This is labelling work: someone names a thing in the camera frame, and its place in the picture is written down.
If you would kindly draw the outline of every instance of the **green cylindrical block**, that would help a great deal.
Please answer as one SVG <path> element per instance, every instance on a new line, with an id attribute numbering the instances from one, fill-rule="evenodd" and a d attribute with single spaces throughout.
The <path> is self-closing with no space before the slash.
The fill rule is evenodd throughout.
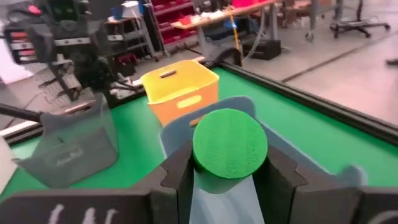
<path id="1" fill-rule="evenodd" d="M 212 111 L 193 135 L 195 181 L 209 193 L 223 193 L 256 171 L 267 149 L 266 134 L 251 116 L 232 109 Z"/>

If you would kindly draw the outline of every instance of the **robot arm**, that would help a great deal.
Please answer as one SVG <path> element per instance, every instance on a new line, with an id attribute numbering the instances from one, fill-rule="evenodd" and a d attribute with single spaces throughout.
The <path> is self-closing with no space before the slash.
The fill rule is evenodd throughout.
<path id="1" fill-rule="evenodd" d="M 19 193 L 0 204 L 0 222 L 188 224 L 194 167 L 189 141 L 130 189 Z M 253 180 L 264 223 L 376 224 L 397 218 L 396 190 L 344 187 L 273 147 Z"/>

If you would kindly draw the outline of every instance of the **black table edge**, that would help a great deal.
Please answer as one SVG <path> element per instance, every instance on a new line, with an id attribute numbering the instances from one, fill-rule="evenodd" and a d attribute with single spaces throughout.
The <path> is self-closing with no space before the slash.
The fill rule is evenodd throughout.
<path id="1" fill-rule="evenodd" d="M 209 68 L 216 66 L 220 66 L 221 68 L 237 74 L 240 77 L 249 80 L 250 82 L 254 82 L 260 86 L 266 87 L 273 92 L 294 100 L 297 103 L 303 104 L 313 110 L 319 111 L 333 119 L 341 121 L 342 123 L 348 124 L 364 133 L 370 134 L 376 138 L 398 146 L 398 126 L 394 126 L 387 122 L 381 121 L 380 119 L 376 119 L 359 111 L 349 109 L 345 106 L 341 106 L 337 103 L 325 100 L 286 84 L 279 83 L 270 78 L 257 75 L 243 69 L 242 67 L 232 65 L 227 62 L 221 62 L 218 64 L 213 63 Z M 136 94 L 120 100 L 116 104 L 109 105 L 109 108 L 116 108 L 142 96 L 146 96 L 146 92 L 143 88 L 140 89 Z M 3 137 L 8 145 L 13 146 L 37 136 L 41 136 L 42 133 L 42 125 L 35 124 L 27 128 L 17 130 L 13 133 L 9 133 Z"/>
<path id="2" fill-rule="evenodd" d="M 229 72 L 235 73 L 251 82 L 276 92 L 286 98 L 303 104 L 315 111 L 319 111 L 333 119 L 348 124 L 364 133 L 382 139 L 398 146 L 398 126 L 387 123 L 370 115 L 347 108 L 330 100 L 320 98 L 306 91 L 277 82 L 255 73 L 249 72 L 236 65 L 221 62 L 219 66 Z"/>

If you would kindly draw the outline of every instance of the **black box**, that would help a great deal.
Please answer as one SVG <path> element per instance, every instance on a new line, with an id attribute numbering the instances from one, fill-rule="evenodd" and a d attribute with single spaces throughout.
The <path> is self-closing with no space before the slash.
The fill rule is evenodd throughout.
<path id="1" fill-rule="evenodd" d="M 246 56 L 253 47 L 255 39 L 256 38 L 250 38 L 242 41 L 244 56 Z M 261 60 L 271 60 L 274 57 L 279 56 L 280 53 L 282 53 L 280 40 L 261 39 L 251 57 Z"/>

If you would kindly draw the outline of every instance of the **office chair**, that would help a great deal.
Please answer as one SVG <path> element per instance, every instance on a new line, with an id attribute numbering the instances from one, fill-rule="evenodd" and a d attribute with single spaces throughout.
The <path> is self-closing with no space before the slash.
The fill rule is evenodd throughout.
<path id="1" fill-rule="evenodd" d="M 335 24 L 330 26 L 330 29 L 333 31 L 335 39 L 338 38 L 339 34 L 348 32 L 351 30 L 357 30 L 365 34 L 366 38 L 370 38 L 371 34 L 366 30 L 366 28 L 370 27 L 381 27 L 383 26 L 386 30 L 390 30 L 390 25 L 385 22 L 372 22 L 371 19 L 362 19 L 362 11 L 363 11 L 363 3 L 364 0 L 359 0 L 358 8 L 356 9 L 356 19 L 351 21 L 345 21 L 340 19 Z"/>

